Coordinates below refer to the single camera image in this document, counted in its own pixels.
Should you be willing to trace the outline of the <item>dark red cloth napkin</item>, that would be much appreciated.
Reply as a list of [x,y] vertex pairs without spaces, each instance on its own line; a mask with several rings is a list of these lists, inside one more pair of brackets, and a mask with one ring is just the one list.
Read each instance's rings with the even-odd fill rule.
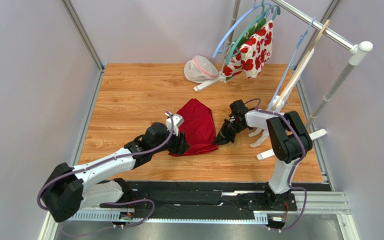
[[177,114],[184,119],[179,130],[185,133],[185,140],[190,145],[183,156],[209,154],[219,149],[217,144],[212,144],[216,139],[216,128],[210,108],[192,98]]

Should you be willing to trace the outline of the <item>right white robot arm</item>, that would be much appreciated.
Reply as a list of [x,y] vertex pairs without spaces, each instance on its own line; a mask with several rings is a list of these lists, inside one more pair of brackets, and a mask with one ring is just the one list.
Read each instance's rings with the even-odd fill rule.
[[269,134],[277,161],[265,188],[264,202],[269,208],[275,209],[290,195],[296,168],[313,148],[312,139],[296,111],[278,113],[258,107],[251,109],[241,99],[229,107],[229,118],[224,120],[212,144],[234,143],[236,135],[245,129],[259,128]]

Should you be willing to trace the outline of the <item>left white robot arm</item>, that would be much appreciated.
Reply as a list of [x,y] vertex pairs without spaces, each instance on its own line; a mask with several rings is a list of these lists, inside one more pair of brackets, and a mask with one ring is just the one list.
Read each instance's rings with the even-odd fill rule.
[[109,180],[109,177],[136,169],[159,152],[181,156],[190,148],[183,131],[176,132],[155,122],[144,134],[108,156],[83,165],[69,166],[66,162],[57,165],[38,193],[38,205],[49,211],[55,222],[61,223],[80,209],[117,203],[130,189],[121,180]]

